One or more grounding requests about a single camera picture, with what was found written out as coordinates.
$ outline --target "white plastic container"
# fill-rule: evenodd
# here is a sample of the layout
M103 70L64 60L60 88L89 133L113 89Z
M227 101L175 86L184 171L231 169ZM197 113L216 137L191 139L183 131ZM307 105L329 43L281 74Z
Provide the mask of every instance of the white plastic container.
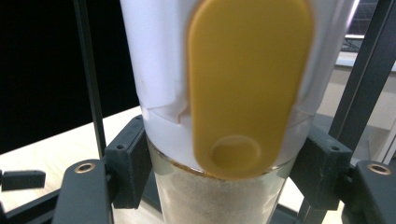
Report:
M148 137L166 156L191 168L204 170L194 158L192 148L186 38L191 17L205 1L120 2ZM303 145L359 1L305 2L312 11L315 24L313 41L283 144L275 149L278 154L272 166L289 161Z

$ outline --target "table surface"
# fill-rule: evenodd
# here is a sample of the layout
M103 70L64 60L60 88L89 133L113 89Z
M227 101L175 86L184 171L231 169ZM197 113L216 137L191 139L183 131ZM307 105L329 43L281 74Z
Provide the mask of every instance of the table surface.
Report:
M141 110L135 107L104 119L106 142L110 143L120 130ZM47 174L43 189L27 189L0 192L0 202L10 211L18 206L53 192L62 185L67 167L78 161L97 159L97 146L93 124L83 125L31 145L0 155L0 169L3 171L42 170ZM279 202L298 211L303 195L288 179ZM338 211L328 212L323 223L342 223L342 205ZM115 209L115 223L157 224L163 223L163 216L144 201L137 210Z

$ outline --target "yellow lid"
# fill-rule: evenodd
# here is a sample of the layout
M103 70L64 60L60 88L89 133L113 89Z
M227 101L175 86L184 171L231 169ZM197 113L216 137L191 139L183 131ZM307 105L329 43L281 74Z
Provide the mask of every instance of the yellow lid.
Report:
M205 0L188 67L194 155L224 179L260 175L281 148L308 58L306 0Z

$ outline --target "metal ring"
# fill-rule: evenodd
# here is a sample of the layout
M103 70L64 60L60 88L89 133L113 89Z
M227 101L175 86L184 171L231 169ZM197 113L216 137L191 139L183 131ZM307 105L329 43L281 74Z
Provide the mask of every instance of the metal ring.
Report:
M92 162L83 163L80 166L76 167L75 172L78 174L87 173L95 168L95 164Z
M391 175L392 171L383 165L379 165L379 164L375 164L375 163L370 163L367 165L367 168L369 168L369 170L379 174L379 175Z

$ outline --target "dark background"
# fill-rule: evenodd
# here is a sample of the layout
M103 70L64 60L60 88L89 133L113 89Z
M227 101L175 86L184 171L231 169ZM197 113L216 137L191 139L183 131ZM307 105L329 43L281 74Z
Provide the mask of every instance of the dark background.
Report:
M104 116L138 105L119 1L88 0ZM0 154L92 121L73 1L0 1Z

